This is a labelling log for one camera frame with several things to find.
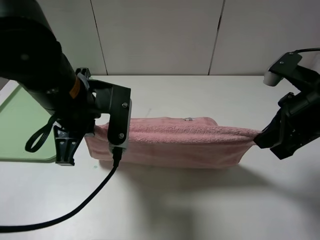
white table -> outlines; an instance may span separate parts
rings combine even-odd
[[[132,117],[211,117],[219,125],[262,130],[278,100],[297,92],[287,81],[260,76],[100,76],[132,88]],[[105,123],[106,116],[97,121]],[[0,240],[318,240],[319,140],[278,160],[251,148],[228,170],[153,168],[121,164],[80,213]],[[0,225],[33,224],[78,206],[110,165],[83,141],[75,167],[0,162]]]

pink towel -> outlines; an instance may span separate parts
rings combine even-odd
[[[86,137],[91,157],[112,161],[108,148],[108,124],[95,126]],[[123,162],[176,168],[224,168],[236,165],[254,145],[260,131],[218,126],[209,117],[133,118],[129,146]]]

cable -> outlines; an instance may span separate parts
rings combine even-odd
[[[110,180],[110,178],[113,176],[113,174],[116,172],[116,169],[119,165],[119,162],[121,160],[121,155],[119,156],[118,154],[115,156],[113,155],[113,168],[109,172],[108,176],[100,183],[100,185],[93,191],[93,193],[90,194],[84,200],[77,208],[72,210],[71,212],[67,213],[66,215],[63,215],[61,217],[58,217],[56,219],[42,222],[42,223],[37,223],[37,224],[30,224],[30,225],[20,225],[20,226],[0,226],[0,233],[18,233],[18,232],[27,232],[27,231],[33,231],[37,229],[43,229],[47,228],[56,224],[59,224],[77,213],[79,213],[99,192],[100,190],[106,185],[106,183]]]
[[[305,49],[300,49],[300,50],[295,50],[294,53],[306,53],[306,52],[318,52],[320,51],[320,47],[316,48],[305,48]]]
[[[45,141],[47,140],[52,126],[55,123],[55,121],[57,120],[57,116],[56,115],[52,115],[49,120],[48,123],[46,125],[44,125],[42,128],[40,128],[38,131],[36,131],[30,138],[29,140],[26,142],[25,144],[25,150],[27,152],[30,153],[35,153],[36,151],[38,151],[42,145],[45,143]],[[40,139],[38,140],[38,142],[33,146],[33,144],[35,143],[35,141],[40,137]]]

towel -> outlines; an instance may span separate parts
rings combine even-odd
[[[85,137],[91,157],[112,161],[108,124]],[[260,131],[218,126],[209,117],[133,118],[122,162],[173,168],[225,168],[238,164]]]

green cutting board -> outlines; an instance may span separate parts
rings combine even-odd
[[[34,153],[25,145],[50,115],[18,86],[0,106],[0,161],[52,163],[56,158],[53,131],[43,146]]]

